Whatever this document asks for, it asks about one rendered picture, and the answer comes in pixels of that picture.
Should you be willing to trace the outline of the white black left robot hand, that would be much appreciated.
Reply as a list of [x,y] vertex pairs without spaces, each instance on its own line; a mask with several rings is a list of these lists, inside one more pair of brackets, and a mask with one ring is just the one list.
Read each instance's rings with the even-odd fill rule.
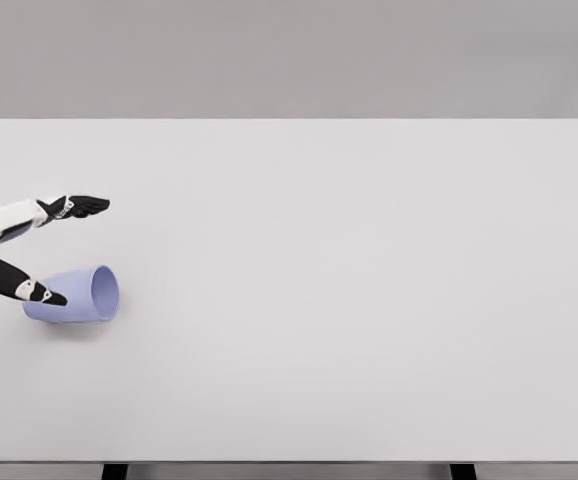
[[[0,245],[57,220],[83,219],[106,211],[111,201],[88,195],[29,199],[0,207]],[[68,299],[20,268],[0,259],[0,296],[65,307]]]

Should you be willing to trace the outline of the lavender cup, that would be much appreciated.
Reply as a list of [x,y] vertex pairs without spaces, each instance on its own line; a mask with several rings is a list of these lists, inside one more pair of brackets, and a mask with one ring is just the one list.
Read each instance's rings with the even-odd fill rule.
[[63,295],[66,306],[24,302],[27,317],[50,323],[90,323],[111,320],[118,311],[120,292],[113,271],[95,265],[55,274],[41,282]]

